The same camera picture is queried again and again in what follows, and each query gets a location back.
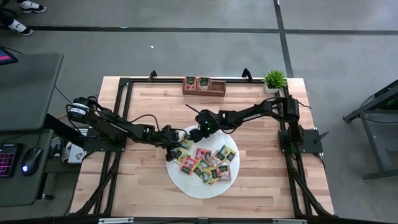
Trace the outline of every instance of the concrete floor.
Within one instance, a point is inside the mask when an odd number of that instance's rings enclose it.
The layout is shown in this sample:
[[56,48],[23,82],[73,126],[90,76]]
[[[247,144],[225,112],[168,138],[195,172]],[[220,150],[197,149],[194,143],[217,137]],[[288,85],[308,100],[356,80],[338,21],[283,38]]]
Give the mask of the concrete floor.
[[[39,2],[48,12],[21,15],[21,21],[37,26],[278,28],[272,0]],[[398,29],[395,0],[279,2],[286,29]],[[397,79],[398,35],[286,36],[294,77],[305,79],[314,122],[320,131],[330,132],[323,147],[335,213],[397,223],[398,178],[362,181],[364,174],[377,170],[376,162],[362,124],[345,124],[341,118]],[[97,94],[105,75],[156,70],[160,76],[238,77],[248,68],[260,77],[271,69],[285,70],[279,34],[36,31],[19,37],[2,30],[0,45],[25,54],[64,54],[57,85],[72,99]],[[65,103],[55,92],[50,112],[63,114]],[[73,174],[52,177],[47,188],[54,201],[0,208],[0,219],[63,215],[75,182]]]

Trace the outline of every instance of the black mouse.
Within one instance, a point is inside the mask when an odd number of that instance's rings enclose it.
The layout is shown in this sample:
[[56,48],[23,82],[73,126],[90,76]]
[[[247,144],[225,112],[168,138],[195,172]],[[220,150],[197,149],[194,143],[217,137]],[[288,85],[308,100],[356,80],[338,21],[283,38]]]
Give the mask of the black mouse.
[[22,158],[21,172],[24,176],[30,176],[36,173],[39,167],[40,155],[42,150],[35,147],[29,149]]

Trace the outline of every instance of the person's foot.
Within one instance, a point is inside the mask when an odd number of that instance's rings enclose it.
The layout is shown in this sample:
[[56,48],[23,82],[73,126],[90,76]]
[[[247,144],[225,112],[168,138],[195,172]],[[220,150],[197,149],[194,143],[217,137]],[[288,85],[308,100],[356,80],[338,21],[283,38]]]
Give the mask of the person's foot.
[[46,7],[31,1],[23,1],[19,3],[19,6],[23,13],[43,13],[47,10]]
[[19,35],[28,36],[33,34],[33,30],[31,28],[26,27],[24,24],[21,24],[16,19],[14,19],[14,22],[12,22],[12,24],[9,25],[8,28],[17,32]]

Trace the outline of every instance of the green leaves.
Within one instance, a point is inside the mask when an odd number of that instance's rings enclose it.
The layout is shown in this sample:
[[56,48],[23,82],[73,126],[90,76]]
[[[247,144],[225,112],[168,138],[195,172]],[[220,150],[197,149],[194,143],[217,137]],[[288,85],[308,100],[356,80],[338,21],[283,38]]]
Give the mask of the green leaves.
[[268,74],[264,74],[264,82],[268,85],[268,88],[280,89],[286,85],[284,80],[284,73],[279,70],[271,70]]

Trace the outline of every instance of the wooden table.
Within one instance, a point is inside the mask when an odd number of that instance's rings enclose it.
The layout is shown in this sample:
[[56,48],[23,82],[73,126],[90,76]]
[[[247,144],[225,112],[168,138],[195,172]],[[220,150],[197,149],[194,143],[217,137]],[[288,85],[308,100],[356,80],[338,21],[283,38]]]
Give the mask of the wooden table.
[[[113,109],[120,77],[104,77],[99,103]],[[308,105],[304,81],[288,78],[290,94]],[[227,84],[225,97],[183,96],[181,83],[135,83],[132,89],[127,120],[143,114],[153,114],[160,128],[196,125],[198,110],[243,110],[263,99],[273,97],[260,84]],[[124,99],[121,100],[120,114]],[[139,120],[152,124],[151,117]],[[309,108],[300,106],[300,122],[305,129],[313,128]],[[241,158],[240,170],[232,187],[222,195],[197,199],[185,195],[171,181],[165,166],[165,150],[127,140],[122,154],[114,195],[112,216],[125,217],[226,217],[226,218],[289,218],[294,217],[286,161],[277,138],[279,122],[270,117],[244,123],[232,134]],[[103,164],[103,152],[93,153],[84,160],[78,179],[71,212],[89,199],[98,186]],[[314,196],[333,213],[325,171],[319,158],[303,154],[307,184]],[[300,208],[304,211],[302,192],[298,189]],[[105,189],[105,207],[108,189]]]

